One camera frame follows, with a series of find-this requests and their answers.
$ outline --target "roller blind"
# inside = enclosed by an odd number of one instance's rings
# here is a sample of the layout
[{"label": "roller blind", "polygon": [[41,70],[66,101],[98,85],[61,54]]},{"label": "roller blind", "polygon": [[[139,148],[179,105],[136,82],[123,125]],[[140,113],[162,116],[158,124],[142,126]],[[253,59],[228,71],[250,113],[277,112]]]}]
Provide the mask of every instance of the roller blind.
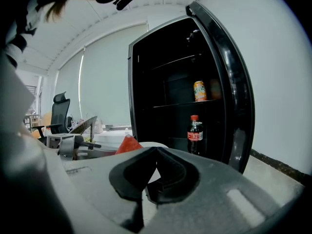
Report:
[{"label": "roller blind", "polygon": [[65,97],[70,99],[68,114],[74,119],[80,119],[80,108],[78,99],[78,78],[82,52],[80,51],[71,58],[59,71],[55,94],[66,91]]},{"label": "roller blind", "polygon": [[80,74],[83,118],[98,116],[103,124],[131,124],[128,95],[129,44],[145,34],[139,25],[108,35],[85,50]]}]

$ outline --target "shelf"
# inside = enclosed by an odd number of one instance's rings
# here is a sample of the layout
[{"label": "shelf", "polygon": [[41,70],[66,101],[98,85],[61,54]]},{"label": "shelf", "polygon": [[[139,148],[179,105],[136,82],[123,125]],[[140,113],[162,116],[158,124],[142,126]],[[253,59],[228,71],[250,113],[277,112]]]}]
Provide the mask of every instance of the shelf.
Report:
[{"label": "shelf", "polygon": [[191,55],[191,56],[188,56],[188,57],[183,57],[183,58],[181,58],[181,59],[174,60],[174,61],[170,61],[170,62],[168,62],[168,63],[165,63],[165,64],[163,64],[163,65],[160,65],[160,66],[158,66],[158,67],[156,67],[156,68],[152,68],[150,71],[155,70],[155,69],[158,69],[158,68],[161,68],[161,67],[164,67],[164,66],[169,65],[169,64],[173,64],[173,63],[179,62],[179,61],[181,61],[181,60],[187,60],[187,59],[191,59],[191,58],[199,57],[199,56],[201,56],[201,54],[196,54],[196,55]]},{"label": "shelf", "polygon": [[196,105],[196,104],[205,104],[208,102],[215,102],[219,101],[218,99],[211,99],[211,100],[204,100],[204,101],[192,101],[192,102],[187,102],[187,103],[179,103],[179,104],[171,104],[171,105],[162,105],[162,106],[156,106],[156,107],[151,107],[151,108],[146,108],[147,109],[153,109],[153,108],[167,108],[167,107],[176,107],[176,106],[183,106],[183,105]]}]

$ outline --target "bottle label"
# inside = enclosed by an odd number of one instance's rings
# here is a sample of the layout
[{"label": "bottle label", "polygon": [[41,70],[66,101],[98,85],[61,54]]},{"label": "bottle label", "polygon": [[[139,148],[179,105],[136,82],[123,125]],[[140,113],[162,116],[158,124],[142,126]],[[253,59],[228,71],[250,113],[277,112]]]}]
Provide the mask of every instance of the bottle label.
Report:
[{"label": "bottle label", "polygon": [[191,141],[199,141],[203,139],[203,132],[200,133],[190,133],[187,132],[187,139]]}]

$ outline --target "plastic bottle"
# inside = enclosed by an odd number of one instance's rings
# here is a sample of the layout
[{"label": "plastic bottle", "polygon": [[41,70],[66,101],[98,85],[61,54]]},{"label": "plastic bottle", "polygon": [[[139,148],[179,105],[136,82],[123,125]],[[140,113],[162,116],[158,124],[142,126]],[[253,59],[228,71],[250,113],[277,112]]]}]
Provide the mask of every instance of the plastic bottle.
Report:
[{"label": "plastic bottle", "polygon": [[187,129],[187,150],[191,154],[204,156],[203,127],[198,120],[198,115],[191,116],[191,124]]}]

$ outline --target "hair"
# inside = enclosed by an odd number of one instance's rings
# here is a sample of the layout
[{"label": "hair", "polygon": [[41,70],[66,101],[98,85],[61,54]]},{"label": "hair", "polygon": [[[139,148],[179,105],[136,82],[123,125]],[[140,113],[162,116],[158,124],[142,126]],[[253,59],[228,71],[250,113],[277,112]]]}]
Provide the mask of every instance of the hair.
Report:
[{"label": "hair", "polygon": [[55,21],[56,19],[59,19],[67,1],[68,0],[56,1],[45,15],[45,20],[49,21],[50,19],[52,19],[52,21]]},{"label": "hair", "polygon": [[45,15],[45,20],[49,21],[49,19],[52,18],[52,20],[55,21],[56,19],[59,19],[65,8],[67,1],[68,0],[54,0],[53,5]]}]

